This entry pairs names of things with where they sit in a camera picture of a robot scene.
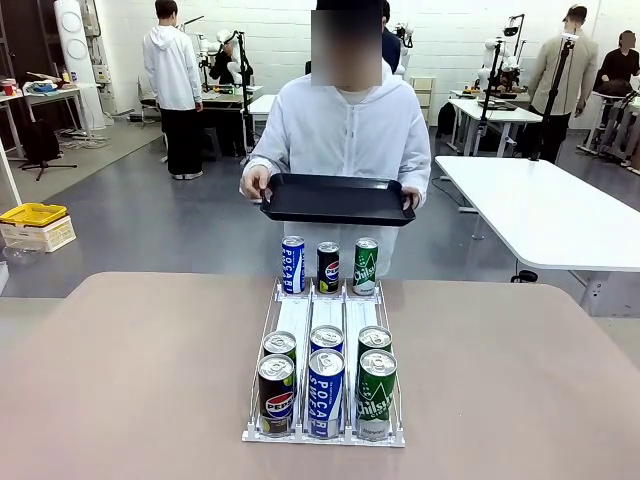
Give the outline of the person's right hand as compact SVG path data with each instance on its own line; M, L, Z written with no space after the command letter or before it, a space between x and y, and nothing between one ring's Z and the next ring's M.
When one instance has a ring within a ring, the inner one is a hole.
M248 200L261 202L267 192L270 171L262 166L255 165L246 170L240 180L240 193Z

